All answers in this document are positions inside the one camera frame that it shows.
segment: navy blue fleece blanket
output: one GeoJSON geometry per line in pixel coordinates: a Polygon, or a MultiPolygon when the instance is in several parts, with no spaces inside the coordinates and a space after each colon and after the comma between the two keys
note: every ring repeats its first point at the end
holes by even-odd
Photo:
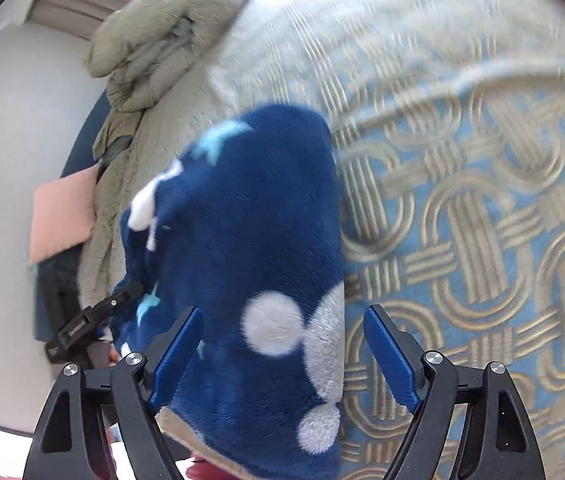
{"type": "Polygon", "coordinates": [[[170,408],[261,478],[336,477],[344,285],[335,161],[316,113],[272,105],[210,128],[122,216],[128,280],[111,320],[142,351],[187,306],[204,337],[170,408]]]}

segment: red object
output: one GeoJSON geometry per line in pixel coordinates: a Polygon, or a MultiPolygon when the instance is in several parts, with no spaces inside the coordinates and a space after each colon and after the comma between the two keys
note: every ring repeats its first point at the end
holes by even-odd
{"type": "Polygon", "coordinates": [[[207,462],[200,455],[194,455],[194,464],[189,466],[185,475],[189,480],[238,480],[232,474],[207,462]]]}

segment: blue gripper pad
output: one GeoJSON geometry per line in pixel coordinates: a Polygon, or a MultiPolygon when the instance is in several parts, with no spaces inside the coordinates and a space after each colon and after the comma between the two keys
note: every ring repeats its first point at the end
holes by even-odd
{"type": "Polygon", "coordinates": [[[196,308],[182,326],[178,335],[165,352],[165,356],[156,367],[154,373],[153,393],[149,398],[149,409],[157,413],[160,408],[169,404],[180,379],[187,370],[189,361],[200,344],[203,333],[202,313],[196,308]]]}
{"type": "Polygon", "coordinates": [[[373,308],[365,311],[362,327],[395,402],[415,413],[422,402],[416,393],[415,373],[373,308]]]}

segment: bedspread fold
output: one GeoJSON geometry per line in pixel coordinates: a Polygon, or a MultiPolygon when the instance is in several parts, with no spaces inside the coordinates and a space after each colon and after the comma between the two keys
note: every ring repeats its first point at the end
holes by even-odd
{"type": "Polygon", "coordinates": [[[86,67],[110,76],[115,110],[152,107],[226,30],[246,0],[132,0],[91,40],[86,67]]]}

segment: bed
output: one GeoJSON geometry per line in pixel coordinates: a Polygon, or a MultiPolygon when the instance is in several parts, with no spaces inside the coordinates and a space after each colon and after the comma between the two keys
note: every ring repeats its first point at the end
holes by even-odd
{"type": "MultiPolygon", "coordinates": [[[[208,126],[267,102],[320,111],[338,152],[341,478],[382,478],[409,423],[361,335],[362,309],[380,303],[457,364],[504,362],[547,478],[565,479],[565,4],[249,0],[157,104],[110,116],[107,139],[129,131],[112,121],[134,137],[98,185],[85,303],[124,275],[117,223],[134,193],[208,126]]],[[[173,415],[162,427],[249,478],[173,415]]]]}

